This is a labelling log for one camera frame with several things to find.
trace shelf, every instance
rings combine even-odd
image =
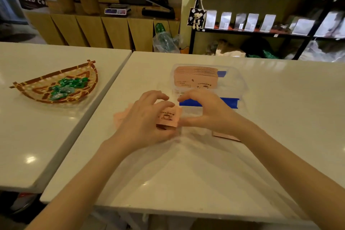
[[[345,41],[345,38],[336,38],[336,37],[313,37],[313,40],[316,41],[338,41],[338,42],[343,42]]]
[[[263,37],[283,37],[283,38],[294,38],[294,39],[306,39],[308,36],[292,35],[284,31],[272,29],[269,33],[260,32],[258,28],[254,32],[244,31],[244,30],[234,30],[229,27],[228,30],[219,29],[218,26],[215,28],[204,28],[196,30],[196,32],[206,32],[206,33],[221,33],[221,34],[231,34],[231,35],[248,35],[248,36],[263,36]]]

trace white countertop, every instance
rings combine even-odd
[[[114,133],[115,112],[147,90],[172,94],[169,78],[176,63],[237,68],[248,85],[238,111],[345,187],[345,64],[134,52],[41,201],[50,202]],[[193,109],[183,107],[183,114]],[[308,219],[243,144],[212,137],[200,128],[182,128],[179,138],[131,154],[96,204],[133,212],[265,222]]]
[[[131,53],[0,42],[0,190],[43,192]],[[87,59],[96,61],[99,81],[73,106],[36,102],[9,88]]]

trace wicker basket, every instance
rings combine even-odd
[[[42,103],[61,104],[78,102],[91,93],[97,85],[98,73],[94,63],[95,61],[88,60],[87,63],[82,65],[56,71],[20,84],[14,82],[10,88],[17,88],[26,97]],[[87,77],[89,81],[86,87],[76,88],[75,92],[67,97],[56,101],[50,100],[50,94],[52,93],[50,87],[58,85],[58,81],[65,77],[68,79]]]

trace plastic bag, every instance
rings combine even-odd
[[[156,33],[153,37],[153,50],[161,53],[181,53],[169,32]]]
[[[285,59],[292,59],[295,53],[287,55]],[[323,49],[317,41],[311,41],[301,54],[299,60],[321,62],[345,62],[345,44],[328,43]]]

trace green wrapped candy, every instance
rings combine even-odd
[[[89,82],[89,79],[87,77],[84,78],[63,78],[58,81],[60,85],[51,86],[49,88],[50,91],[50,100],[59,100],[61,98],[67,97],[68,94],[72,94],[75,92],[76,88],[84,88],[87,86],[87,83]]]
[[[74,93],[75,92],[75,88],[74,87],[70,87],[70,86],[64,86],[62,88],[60,88],[60,92],[61,93]]]
[[[67,84],[67,82],[68,82],[68,78],[66,78],[66,77],[61,79],[61,80],[59,80],[59,84],[61,86],[65,86]]]
[[[59,100],[61,98],[67,97],[67,95],[68,95],[67,93],[56,93],[50,97],[50,100],[52,101]]]

